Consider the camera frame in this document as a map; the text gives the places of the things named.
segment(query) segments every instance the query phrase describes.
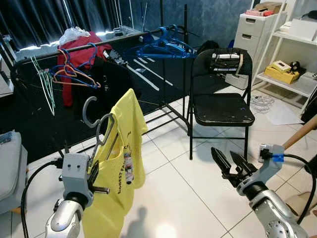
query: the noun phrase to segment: black cable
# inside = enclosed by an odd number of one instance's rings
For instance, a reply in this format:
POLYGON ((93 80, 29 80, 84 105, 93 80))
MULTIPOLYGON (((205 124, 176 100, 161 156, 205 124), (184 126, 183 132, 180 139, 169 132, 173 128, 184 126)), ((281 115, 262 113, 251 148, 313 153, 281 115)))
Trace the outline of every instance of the black cable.
POLYGON ((314 197, 314 194, 316 191, 316 176, 315 176, 315 172, 313 172, 313 170, 310 168, 310 164, 306 160, 304 160, 303 158, 301 158, 297 155, 291 155, 291 154, 284 154, 284 157, 294 158, 294 159, 297 159, 297 160, 303 162, 306 165, 307 170, 309 170, 309 172, 311 173, 312 179, 313 179, 312 190, 311 190, 311 193, 310 193, 309 198, 307 200, 306 206, 305 206, 303 212, 301 213, 299 219, 297 220, 297 224, 299 225, 302 222, 302 220, 304 219, 304 217, 305 217, 306 213, 308 212, 308 209, 312 203, 312 200, 313 200, 313 197, 314 197))
POLYGON ((22 221, 22 227, 23 227, 23 234, 25 238, 29 238, 29 234, 28 234, 28 229, 26 226, 26 220, 25 220, 25 196, 26 196, 26 192, 28 190, 28 187, 30 185, 30 183, 32 182, 33 178, 45 167, 49 166, 49 165, 56 165, 56 162, 58 160, 53 160, 50 162, 47 162, 46 164, 43 164, 42 166, 40 166, 37 170, 35 170, 35 172, 31 175, 31 177, 28 179, 25 188, 23 190, 22 193, 22 197, 21 197, 21 221, 22 221))

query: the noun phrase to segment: yellow t-shirt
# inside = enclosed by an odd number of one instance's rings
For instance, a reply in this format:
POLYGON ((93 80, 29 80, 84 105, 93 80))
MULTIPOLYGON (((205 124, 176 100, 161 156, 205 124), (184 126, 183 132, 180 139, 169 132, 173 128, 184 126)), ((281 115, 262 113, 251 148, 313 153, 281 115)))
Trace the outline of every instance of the yellow t-shirt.
POLYGON ((134 189, 140 188, 145 181, 141 135, 148 129, 134 91, 129 89, 110 113, 114 126, 94 158, 94 161, 99 160, 99 174, 94 185, 109 187, 110 194, 95 193, 93 204, 84 211, 83 229, 87 238, 119 237, 124 216, 133 203, 134 189))

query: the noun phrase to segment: orange hanger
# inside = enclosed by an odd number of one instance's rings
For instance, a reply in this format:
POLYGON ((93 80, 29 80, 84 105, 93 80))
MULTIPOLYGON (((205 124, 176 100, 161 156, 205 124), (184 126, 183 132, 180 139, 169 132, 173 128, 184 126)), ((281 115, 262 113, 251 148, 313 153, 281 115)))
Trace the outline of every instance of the orange hanger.
POLYGON ((64 55, 65 61, 64 61, 64 68, 61 69, 61 70, 59 70, 59 71, 57 71, 57 72, 54 74, 54 76, 53 76, 53 82, 54 82, 54 83, 69 84, 69 85, 78 85, 78 86, 89 87, 89 85, 83 84, 83 83, 68 83, 68 82, 58 81, 58 80, 56 79, 56 76, 57 76, 58 74, 60 74, 60 73, 63 72, 66 76, 69 76, 69 77, 77 77, 77 74, 79 74, 79 75, 81 75, 81 76, 83 76, 83 77, 89 79, 90 81, 92 81, 93 86, 96 86, 97 88, 100 88, 100 87, 101 87, 100 83, 98 83, 98 82, 96 83, 96 82, 95 82, 91 77, 89 77, 88 75, 86 75, 86 74, 84 74, 84 73, 82 73, 82 72, 79 72, 79 71, 77 71, 76 69, 74 69, 72 66, 70 66, 70 65, 67 63, 67 56, 66 56, 66 54, 65 54, 64 51, 62 51, 62 50, 60 50, 60 49, 58 49, 58 51, 61 52, 61 53, 64 55))

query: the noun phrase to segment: chair backrest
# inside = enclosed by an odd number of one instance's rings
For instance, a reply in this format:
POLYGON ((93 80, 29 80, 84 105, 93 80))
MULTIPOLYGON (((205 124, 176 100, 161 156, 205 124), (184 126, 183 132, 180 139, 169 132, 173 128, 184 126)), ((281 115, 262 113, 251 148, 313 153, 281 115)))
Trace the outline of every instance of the chair backrest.
POLYGON ((192 64, 192 77, 197 77, 207 74, 217 74, 217 73, 230 73, 235 74, 235 71, 211 71, 210 63, 213 54, 234 54, 243 55, 243 63, 239 70, 239 74, 247 75, 249 80, 252 80, 252 59, 246 50, 240 48, 219 48, 212 50, 205 50, 201 52, 193 61, 192 64))

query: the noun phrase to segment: white tile floor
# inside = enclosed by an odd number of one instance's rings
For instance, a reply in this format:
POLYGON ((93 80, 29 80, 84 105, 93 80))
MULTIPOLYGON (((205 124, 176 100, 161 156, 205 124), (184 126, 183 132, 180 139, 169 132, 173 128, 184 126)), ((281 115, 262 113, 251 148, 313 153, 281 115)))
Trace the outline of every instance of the white tile floor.
MULTIPOLYGON (((269 93, 276 98, 289 101, 297 96, 271 85, 253 91, 255 95, 269 93)), ((229 87, 220 92, 240 92, 229 87)), ((182 100, 173 102, 181 112, 182 100)), ((295 112, 299 108, 289 105, 295 112)), ((163 112, 147 115, 151 119, 163 112)), ((171 119, 170 116, 148 124, 149 128, 171 119)), ((265 115, 255 114, 256 121, 250 128, 249 161, 255 166, 260 164, 258 156, 260 143, 282 144, 301 125, 274 126, 265 115)), ((243 142, 237 140, 195 140, 194 159, 189 161, 189 138, 181 120, 171 122, 143 136, 142 156, 147 174, 146 183, 135 191, 133 206, 125 217, 122 238, 264 238, 264 230, 248 205, 246 197, 238 195, 227 180, 221 178, 218 166, 211 159, 210 147, 215 146, 230 158, 229 151, 243 152, 243 142)), ((240 136, 241 128, 206 128, 195 124, 194 131, 199 135, 240 136)), ((94 144, 95 139, 73 146, 71 152, 77 152, 94 144)), ((317 132, 309 133, 288 153, 310 159, 317 152, 317 132)), ((29 165, 28 176, 41 164, 57 153, 46 156, 29 165)), ((311 178, 302 165, 292 160, 284 163, 283 169, 268 183, 282 199, 310 190, 311 178)), ((35 178, 28 192, 27 224, 32 238, 43 238, 44 224, 53 205, 61 197, 63 186, 57 181, 60 171, 47 168, 35 178)), ((317 218, 307 216, 302 226, 310 236, 317 235, 317 218)), ((0 238, 23 237, 20 217, 11 212, 0 215, 0 238)))

